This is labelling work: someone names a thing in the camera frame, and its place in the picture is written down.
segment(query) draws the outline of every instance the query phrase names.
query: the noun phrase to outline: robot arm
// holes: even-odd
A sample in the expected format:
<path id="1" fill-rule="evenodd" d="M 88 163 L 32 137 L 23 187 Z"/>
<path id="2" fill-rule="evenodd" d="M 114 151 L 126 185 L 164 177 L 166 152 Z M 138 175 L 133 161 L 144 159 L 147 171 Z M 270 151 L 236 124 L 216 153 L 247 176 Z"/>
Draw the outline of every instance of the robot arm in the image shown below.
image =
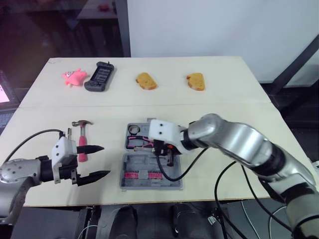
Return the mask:
<path id="1" fill-rule="evenodd" d="M 275 200 L 287 204 L 295 238 L 319 238 L 319 193 L 308 169 L 284 149 L 249 125 L 208 114 L 188 128 L 162 120 L 151 121 L 149 138 L 157 145 L 174 145 L 180 153 L 214 147 L 251 169 Z"/>
<path id="2" fill-rule="evenodd" d="M 29 188 L 42 182 L 60 183 L 71 179 L 78 186 L 93 183 L 110 171 L 97 171 L 89 176 L 77 174 L 77 154 L 94 153 L 104 149 L 100 146 L 75 146 L 75 141 L 61 137 L 52 148 L 52 159 L 41 156 L 36 159 L 14 159 L 0 167 L 0 226 L 15 224 Z"/>

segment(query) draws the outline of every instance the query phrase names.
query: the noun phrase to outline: monitor screen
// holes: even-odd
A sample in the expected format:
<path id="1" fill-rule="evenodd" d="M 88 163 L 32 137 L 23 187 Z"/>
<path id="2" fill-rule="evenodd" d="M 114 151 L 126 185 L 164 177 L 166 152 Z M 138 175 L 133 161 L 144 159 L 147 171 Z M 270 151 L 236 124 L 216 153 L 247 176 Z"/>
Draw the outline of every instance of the monitor screen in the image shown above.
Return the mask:
<path id="1" fill-rule="evenodd" d="M 2 88 L 2 86 L 0 85 L 0 103 L 9 102 L 9 101 L 10 100 L 8 96 L 4 92 L 4 89 Z"/>

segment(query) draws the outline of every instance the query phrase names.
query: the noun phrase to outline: pink toy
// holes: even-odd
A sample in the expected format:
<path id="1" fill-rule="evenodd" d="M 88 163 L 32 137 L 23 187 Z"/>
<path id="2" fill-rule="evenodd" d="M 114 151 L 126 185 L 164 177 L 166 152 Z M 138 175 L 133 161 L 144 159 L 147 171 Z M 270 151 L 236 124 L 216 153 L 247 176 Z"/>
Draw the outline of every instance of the pink toy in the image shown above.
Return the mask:
<path id="1" fill-rule="evenodd" d="M 66 85 L 71 84 L 74 86 L 82 86 L 87 74 L 79 68 L 76 71 L 65 72 L 62 76 L 65 79 Z"/>

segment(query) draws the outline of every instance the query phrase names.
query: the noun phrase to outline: open tool case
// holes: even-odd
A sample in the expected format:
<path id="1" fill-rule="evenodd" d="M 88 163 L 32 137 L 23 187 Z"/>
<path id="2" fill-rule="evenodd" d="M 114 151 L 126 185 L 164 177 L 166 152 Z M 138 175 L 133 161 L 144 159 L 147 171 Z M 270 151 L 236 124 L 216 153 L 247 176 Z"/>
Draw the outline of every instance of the open tool case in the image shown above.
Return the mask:
<path id="1" fill-rule="evenodd" d="M 168 181 L 160 172 L 156 157 L 152 153 L 153 142 L 148 140 L 150 121 L 130 123 L 126 128 L 120 187 L 124 190 L 181 190 L 182 180 Z M 147 151 L 134 151 L 134 147 L 143 147 Z M 176 178 L 181 174 L 179 155 L 172 158 L 173 166 L 168 166 L 169 156 L 160 156 L 159 160 L 168 176 Z"/>

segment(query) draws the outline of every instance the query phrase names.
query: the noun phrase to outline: toast slice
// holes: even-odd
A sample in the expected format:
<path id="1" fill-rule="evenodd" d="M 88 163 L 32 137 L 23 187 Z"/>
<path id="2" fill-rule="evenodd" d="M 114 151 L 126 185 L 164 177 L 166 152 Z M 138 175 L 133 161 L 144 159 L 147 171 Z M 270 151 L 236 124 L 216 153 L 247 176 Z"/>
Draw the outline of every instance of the toast slice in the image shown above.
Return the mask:
<path id="1" fill-rule="evenodd" d="M 204 76 L 201 73 L 193 73 L 187 76 L 188 86 L 196 91 L 205 90 Z"/>
<path id="2" fill-rule="evenodd" d="M 139 83 L 140 87 L 144 90 L 153 90 L 157 87 L 156 82 L 146 72 L 140 73 L 136 78 L 136 82 Z"/>

